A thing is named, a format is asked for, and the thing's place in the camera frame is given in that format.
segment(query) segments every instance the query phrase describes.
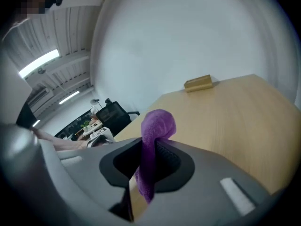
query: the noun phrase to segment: person's arm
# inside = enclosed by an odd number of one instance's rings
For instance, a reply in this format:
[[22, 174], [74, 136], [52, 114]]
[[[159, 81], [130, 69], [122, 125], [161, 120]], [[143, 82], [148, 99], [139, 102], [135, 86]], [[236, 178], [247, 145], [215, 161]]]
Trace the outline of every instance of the person's arm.
[[88, 144], [88, 141], [69, 141], [69, 140], [56, 138], [36, 128], [32, 128], [32, 130], [39, 139], [50, 141], [53, 144], [56, 151], [84, 149], [87, 147]]

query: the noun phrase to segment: potted plant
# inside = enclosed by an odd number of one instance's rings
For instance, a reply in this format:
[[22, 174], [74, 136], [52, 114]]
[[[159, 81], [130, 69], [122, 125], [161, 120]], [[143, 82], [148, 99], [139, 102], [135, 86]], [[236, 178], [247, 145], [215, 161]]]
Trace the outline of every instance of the potted plant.
[[83, 130], [86, 132], [86, 131], [88, 131], [90, 129], [90, 128], [88, 128], [89, 127], [89, 123], [90, 123], [90, 121], [85, 121], [83, 125], [80, 125], [80, 127], [82, 127]]

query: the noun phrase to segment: air conditioner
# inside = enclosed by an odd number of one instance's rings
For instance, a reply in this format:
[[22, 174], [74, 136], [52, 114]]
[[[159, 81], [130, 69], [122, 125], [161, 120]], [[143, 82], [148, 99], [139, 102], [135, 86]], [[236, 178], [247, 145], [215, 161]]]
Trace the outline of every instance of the air conditioner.
[[40, 93], [38, 93], [34, 98], [32, 98], [28, 102], [28, 105], [31, 108], [32, 112], [35, 112], [52, 97], [53, 97], [53, 91], [48, 88], [45, 88]]

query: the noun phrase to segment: office desk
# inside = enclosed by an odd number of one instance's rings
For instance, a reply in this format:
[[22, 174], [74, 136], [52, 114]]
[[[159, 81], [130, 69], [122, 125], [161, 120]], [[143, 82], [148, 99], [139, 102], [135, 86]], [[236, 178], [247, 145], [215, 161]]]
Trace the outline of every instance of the office desk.
[[[173, 114], [177, 132], [171, 140], [223, 155], [270, 193], [294, 174], [301, 155], [301, 112], [256, 75], [221, 81], [212, 89], [162, 95], [148, 111], [155, 109]], [[145, 115], [115, 140], [140, 137]]]
[[103, 126], [103, 124], [99, 121], [98, 123], [95, 122], [97, 125], [96, 126], [92, 126], [89, 130], [85, 131], [83, 133], [83, 136], [87, 136], [89, 134], [92, 134], [95, 130], [97, 130], [98, 128], [101, 128]]

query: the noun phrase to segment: purple towel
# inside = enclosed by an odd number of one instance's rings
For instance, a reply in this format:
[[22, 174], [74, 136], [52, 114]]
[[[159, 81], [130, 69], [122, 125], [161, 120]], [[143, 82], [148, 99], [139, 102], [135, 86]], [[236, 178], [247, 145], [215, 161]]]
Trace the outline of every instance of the purple towel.
[[146, 114], [141, 123], [142, 151], [141, 162], [135, 178], [139, 192], [147, 203], [154, 197], [156, 154], [155, 139], [170, 138], [176, 132], [175, 121], [171, 113], [165, 110], [154, 110]]

